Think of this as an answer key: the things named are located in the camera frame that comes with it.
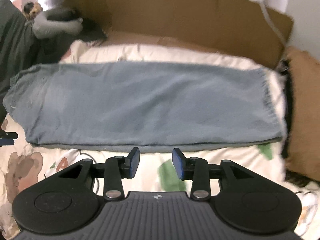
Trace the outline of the light blue denim pants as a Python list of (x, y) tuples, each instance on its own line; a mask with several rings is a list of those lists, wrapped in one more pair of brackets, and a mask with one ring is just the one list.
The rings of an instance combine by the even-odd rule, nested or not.
[(38, 64), (12, 78), (3, 105), (42, 147), (196, 152), (283, 137), (263, 68)]

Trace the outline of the cream bear print duvet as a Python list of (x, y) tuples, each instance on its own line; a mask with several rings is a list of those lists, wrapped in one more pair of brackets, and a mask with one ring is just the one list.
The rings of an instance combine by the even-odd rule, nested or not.
[[(102, 63), (122, 60), (198, 63), (240, 70), (262, 68), (262, 65), (251, 59), (220, 53), (201, 53), (146, 44), (93, 47), (82, 41), (75, 41), (71, 45), (63, 63)], [(10, 116), (6, 116), (2, 128), (18, 134), (14, 145), (1, 148), (2, 239), (12, 239), (19, 232), (12, 217), (11, 203), (20, 191), (81, 159), (90, 158), (95, 163), (101, 163), (113, 156), (113, 152), (105, 151), (61, 150), (31, 146), (26, 142), (21, 126)], [(294, 185), (291, 179), (285, 178), (284, 159), (280, 155), (282, 148), (282, 143), (276, 142), (200, 151), (196, 155), (215, 164), (223, 159), (231, 159), (296, 193), (302, 202), (302, 214), (296, 234), (303, 239), (319, 239), (319, 186), (314, 182), (302, 180)], [(188, 191), (191, 189), (191, 183), (178, 179), (170, 154), (145, 153), (140, 157), (135, 178), (124, 181), (124, 189), (125, 191)]]

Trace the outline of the dark grey blanket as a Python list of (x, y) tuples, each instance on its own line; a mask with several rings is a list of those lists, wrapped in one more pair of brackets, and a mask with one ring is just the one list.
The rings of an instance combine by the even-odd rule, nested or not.
[(11, 0), (1, 0), (1, 100), (10, 88), (10, 79), (18, 72), (39, 63), (58, 63), (76, 40), (107, 39), (93, 20), (85, 18), (82, 23), (83, 29), (77, 35), (60, 33), (39, 40)]

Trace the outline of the brown folded garment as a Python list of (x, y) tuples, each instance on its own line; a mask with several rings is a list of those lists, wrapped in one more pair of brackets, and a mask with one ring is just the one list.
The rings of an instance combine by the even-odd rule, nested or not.
[(288, 47), (293, 85), (293, 120), (286, 168), (319, 181), (319, 61), (307, 51)]

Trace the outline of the small doll head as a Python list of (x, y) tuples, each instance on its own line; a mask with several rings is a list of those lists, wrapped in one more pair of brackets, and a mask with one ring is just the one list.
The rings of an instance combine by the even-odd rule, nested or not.
[(27, 20), (33, 20), (42, 11), (43, 7), (39, 2), (28, 2), (24, 5), (22, 12)]

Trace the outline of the black garment under brown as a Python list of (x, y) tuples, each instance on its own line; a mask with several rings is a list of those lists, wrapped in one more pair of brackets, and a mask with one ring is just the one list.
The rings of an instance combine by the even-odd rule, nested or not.
[[(285, 122), (286, 122), (286, 130), (287, 130), (287, 138), (284, 142), (283, 150), (281, 153), (281, 157), (285, 160), (289, 160), (289, 139), (290, 132), (292, 128), (292, 120), (293, 120), (293, 85), (292, 85), (292, 77), (289, 72), (290, 64), (288, 60), (281, 60), (280, 65), (277, 67), (277, 72), (281, 75), (281, 77), (285, 78), (285, 85), (283, 88), (283, 92), (285, 94)], [(306, 187), (310, 182), (314, 182), (319, 186), (319, 181), (310, 179), (300, 173), (289, 171), (286, 168), (285, 181), (294, 184), (298, 187)]]

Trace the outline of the brown cardboard sheet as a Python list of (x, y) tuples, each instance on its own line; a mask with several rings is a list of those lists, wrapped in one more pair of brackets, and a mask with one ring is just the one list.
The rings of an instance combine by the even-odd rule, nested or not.
[(286, 44), (266, 22), (260, 5), (246, 0), (65, 0), (64, 4), (113, 31), (210, 48), (270, 68), (277, 65)]

